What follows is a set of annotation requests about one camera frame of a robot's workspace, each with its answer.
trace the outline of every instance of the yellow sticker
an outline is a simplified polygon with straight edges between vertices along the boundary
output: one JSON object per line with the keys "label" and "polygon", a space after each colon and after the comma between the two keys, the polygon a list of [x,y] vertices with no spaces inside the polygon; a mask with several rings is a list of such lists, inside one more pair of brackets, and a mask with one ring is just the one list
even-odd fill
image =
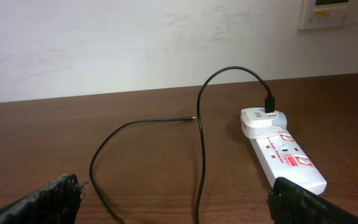
{"label": "yellow sticker", "polygon": [[314,12],[313,17],[327,17],[329,16],[329,12],[328,11],[323,11],[323,12]]}

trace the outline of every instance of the extension socket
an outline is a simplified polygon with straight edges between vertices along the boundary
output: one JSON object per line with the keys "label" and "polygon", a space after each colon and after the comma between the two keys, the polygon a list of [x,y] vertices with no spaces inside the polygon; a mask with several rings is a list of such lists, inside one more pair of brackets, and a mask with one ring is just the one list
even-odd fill
{"label": "extension socket", "polygon": [[324,192],[327,182],[285,129],[287,119],[282,112],[266,114],[263,108],[244,109],[241,121],[270,186],[277,177],[285,177],[316,195]]}

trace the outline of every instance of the wooden table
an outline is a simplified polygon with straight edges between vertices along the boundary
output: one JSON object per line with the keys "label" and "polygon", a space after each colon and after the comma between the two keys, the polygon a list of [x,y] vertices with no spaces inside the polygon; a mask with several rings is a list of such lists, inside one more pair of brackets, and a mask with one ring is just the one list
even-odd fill
{"label": "wooden table", "polygon": [[[268,81],[276,109],[328,186],[321,195],[358,216],[358,74]],[[89,180],[104,138],[136,119],[195,116],[200,87],[0,103],[0,207],[65,173]],[[211,85],[201,99],[206,141],[202,223],[272,223],[269,183],[243,135],[240,110],[263,106],[258,82]],[[193,223],[201,174],[196,121],[121,131],[96,180],[127,223]],[[77,223],[115,223],[88,184]]]}

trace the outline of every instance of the wooden desk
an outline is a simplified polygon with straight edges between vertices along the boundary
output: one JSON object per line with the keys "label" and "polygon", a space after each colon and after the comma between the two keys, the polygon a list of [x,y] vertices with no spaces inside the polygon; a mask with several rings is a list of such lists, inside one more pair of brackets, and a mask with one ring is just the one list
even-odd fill
{"label": "wooden desk", "polygon": [[[268,82],[288,129],[328,182],[321,195],[358,216],[358,74]],[[120,125],[196,114],[200,87],[0,103],[0,207],[75,173]],[[202,223],[272,223],[269,183],[240,110],[263,106],[258,82],[211,85],[201,99],[207,170]],[[127,223],[193,223],[201,173],[197,122],[130,126],[104,148],[96,179]],[[77,223],[115,223],[91,184]]]}

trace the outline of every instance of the white wall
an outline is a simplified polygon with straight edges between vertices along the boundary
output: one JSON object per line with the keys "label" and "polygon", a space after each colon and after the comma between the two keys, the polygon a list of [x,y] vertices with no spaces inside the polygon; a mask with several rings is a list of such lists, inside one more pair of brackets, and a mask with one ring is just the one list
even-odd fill
{"label": "white wall", "polygon": [[[0,0],[0,102],[358,72],[358,25],[297,29],[295,0]],[[214,83],[254,78],[240,72]]]}

